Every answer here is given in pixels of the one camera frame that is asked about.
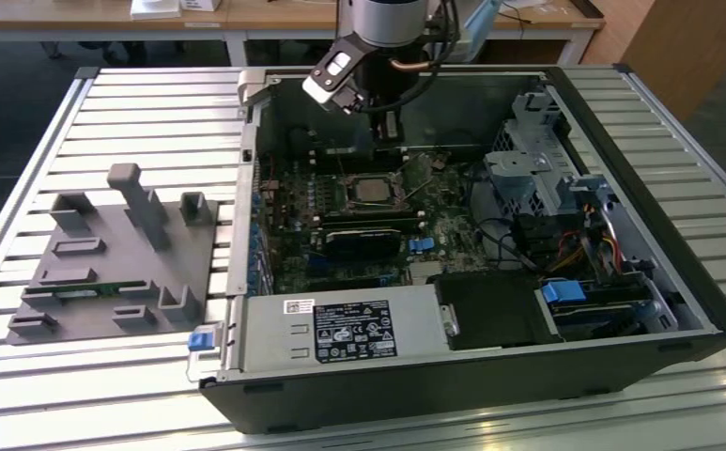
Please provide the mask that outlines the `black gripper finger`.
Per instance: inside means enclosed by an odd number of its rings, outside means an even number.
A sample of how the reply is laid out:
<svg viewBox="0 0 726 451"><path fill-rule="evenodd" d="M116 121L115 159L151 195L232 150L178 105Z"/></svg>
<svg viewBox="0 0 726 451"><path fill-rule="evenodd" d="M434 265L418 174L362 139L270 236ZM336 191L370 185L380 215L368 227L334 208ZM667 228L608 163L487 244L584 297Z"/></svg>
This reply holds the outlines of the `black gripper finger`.
<svg viewBox="0 0 726 451"><path fill-rule="evenodd" d="M371 127L376 141L403 141L404 127L399 111L387 111L371 115Z"/></svg>

